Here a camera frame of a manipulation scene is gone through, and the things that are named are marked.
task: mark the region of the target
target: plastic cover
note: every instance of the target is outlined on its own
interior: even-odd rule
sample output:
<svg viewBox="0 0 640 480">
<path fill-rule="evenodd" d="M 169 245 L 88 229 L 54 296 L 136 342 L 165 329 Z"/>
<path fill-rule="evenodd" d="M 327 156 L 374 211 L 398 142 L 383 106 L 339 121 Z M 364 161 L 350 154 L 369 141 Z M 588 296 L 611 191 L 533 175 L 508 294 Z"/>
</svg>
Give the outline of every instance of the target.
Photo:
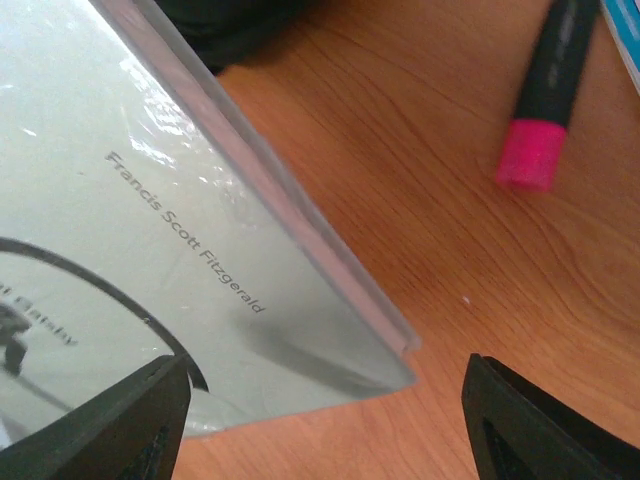
<svg viewBox="0 0 640 480">
<path fill-rule="evenodd" d="M 186 434 L 413 383 L 413 330 L 155 4 L 0 25 L 4 437 L 167 353 Z"/>
</svg>

